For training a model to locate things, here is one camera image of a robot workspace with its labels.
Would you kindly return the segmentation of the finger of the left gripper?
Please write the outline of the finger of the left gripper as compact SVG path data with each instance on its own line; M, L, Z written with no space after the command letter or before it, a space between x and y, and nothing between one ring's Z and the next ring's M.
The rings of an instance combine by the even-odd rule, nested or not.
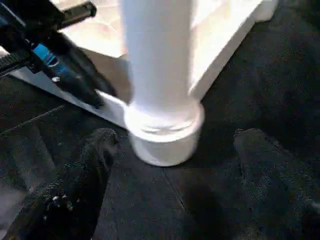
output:
M51 70L60 78L57 86L61 90L96 109L104 105L97 90L117 96L115 88L97 70L92 60L65 35L50 38L50 52L57 60Z
M60 14L54 25L55 30L62 30L78 24L88 18L95 17L97 14L97 7L91 1L86 1L66 9L59 9L56 5L55 8Z

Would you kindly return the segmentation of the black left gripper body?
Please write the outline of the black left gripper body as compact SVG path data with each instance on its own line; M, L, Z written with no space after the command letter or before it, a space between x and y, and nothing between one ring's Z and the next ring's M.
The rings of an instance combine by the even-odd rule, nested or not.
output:
M59 86L76 82L75 45L60 30L76 23L76 8L59 9L49 0L2 0L0 75L23 67L43 72Z

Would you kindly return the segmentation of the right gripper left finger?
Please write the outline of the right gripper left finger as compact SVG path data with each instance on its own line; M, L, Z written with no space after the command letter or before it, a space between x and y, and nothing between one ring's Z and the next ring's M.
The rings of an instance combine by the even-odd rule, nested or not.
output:
M97 128L35 190L20 210L5 240L90 240L101 212L119 138Z

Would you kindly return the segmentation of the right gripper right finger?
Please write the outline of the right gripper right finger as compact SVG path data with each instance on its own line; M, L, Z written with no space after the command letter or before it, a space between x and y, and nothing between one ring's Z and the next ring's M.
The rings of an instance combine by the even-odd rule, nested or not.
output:
M320 180L261 129L234 134L251 219L267 240L320 238Z

